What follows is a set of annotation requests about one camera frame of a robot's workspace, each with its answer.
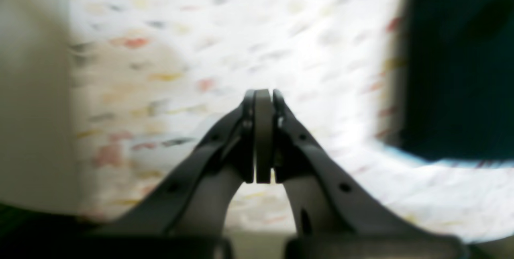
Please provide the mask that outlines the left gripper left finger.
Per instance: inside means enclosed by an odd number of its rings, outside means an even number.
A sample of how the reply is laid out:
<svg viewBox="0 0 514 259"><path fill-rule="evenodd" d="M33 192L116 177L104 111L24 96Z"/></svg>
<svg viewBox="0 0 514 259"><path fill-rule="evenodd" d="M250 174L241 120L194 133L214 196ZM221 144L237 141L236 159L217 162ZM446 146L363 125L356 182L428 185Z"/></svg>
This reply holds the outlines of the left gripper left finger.
<svg viewBox="0 0 514 259"><path fill-rule="evenodd" d="M263 182L256 128L264 90L249 90L146 199L92 234L95 259L232 259L222 236L242 183Z"/></svg>

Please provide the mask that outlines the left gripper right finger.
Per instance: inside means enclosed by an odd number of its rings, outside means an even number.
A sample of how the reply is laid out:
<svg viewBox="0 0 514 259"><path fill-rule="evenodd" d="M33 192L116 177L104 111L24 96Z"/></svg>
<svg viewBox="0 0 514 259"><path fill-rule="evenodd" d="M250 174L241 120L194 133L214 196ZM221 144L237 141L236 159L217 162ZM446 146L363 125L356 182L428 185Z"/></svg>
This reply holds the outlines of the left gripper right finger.
<svg viewBox="0 0 514 259"><path fill-rule="evenodd" d="M297 236L285 259L466 259L468 248L389 211L344 171L286 105L264 91L264 166L285 188Z"/></svg>

